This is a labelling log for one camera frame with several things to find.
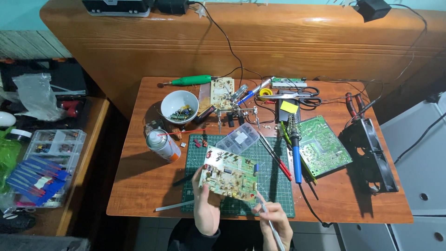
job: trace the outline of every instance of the blue wall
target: blue wall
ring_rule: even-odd
[[[47,30],[40,20],[39,10],[48,0],[0,0],[0,30]],[[335,4],[342,0],[269,0],[274,4]],[[389,4],[399,0],[386,0]],[[209,0],[209,2],[239,2],[239,0]],[[446,11],[446,0],[402,0],[413,9]]]

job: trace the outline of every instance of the orange wooden headboard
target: orange wooden headboard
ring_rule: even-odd
[[[243,66],[261,75],[377,79],[390,83],[389,92],[446,45],[446,12],[441,11],[419,11],[428,32],[408,51],[424,24],[407,9],[392,9],[385,18],[364,23],[351,7],[334,5],[206,7]],[[79,0],[50,0],[40,16],[127,118],[144,76],[219,76],[239,66],[220,30],[194,10],[183,16],[92,17]],[[240,78],[240,71],[232,77]],[[244,72],[244,78],[257,76]],[[370,97],[377,97],[380,88],[370,84]]]

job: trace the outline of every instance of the hand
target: hand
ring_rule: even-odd
[[[285,212],[282,209],[280,203],[265,203],[267,213],[261,212],[259,213],[260,217],[260,229],[263,234],[263,250],[264,251],[277,251],[277,243],[274,239],[273,231],[269,226],[268,220],[270,220],[276,231],[278,232],[280,239],[285,247],[285,251],[288,251],[290,248],[291,239],[293,238],[293,230],[289,225],[288,218],[286,217]],[[258,204],[252,209],[252,213],[258,213],[262,209],[261,205]]]
[[[220,203],[225,196],[209,191],[209,185],[198,187],[202,167],[200,167],[192,178],[194,187],[194,218],[195,226],[204,235],[214,235],[220,223]]]

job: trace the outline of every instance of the clear plastic component box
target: clear plastic component box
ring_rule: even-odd
[[[259,133],[249,124],[244,123],[230,132],[215,146],[233,154],[240,154],[260,138]]]
[[[65,185],[52,198],[37,208],[63,206],[86,136],[87,134],[82,130],[37,130],[34,133],[23,160],[30,156],[38,156],[60,164],[65,171],[71,174],[67,177]],[[30,201],[25,196],[16,194],[17,207],[35,207],[29,204]]]

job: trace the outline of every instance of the spray can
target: spray can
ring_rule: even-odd
[[[181,150],[170,135],[158,136],[158,134],[166,133],[163,129],[155,129],[147,135],[145,142],[150,150],[167,160],[167,162],[174,162],[180,158]]]

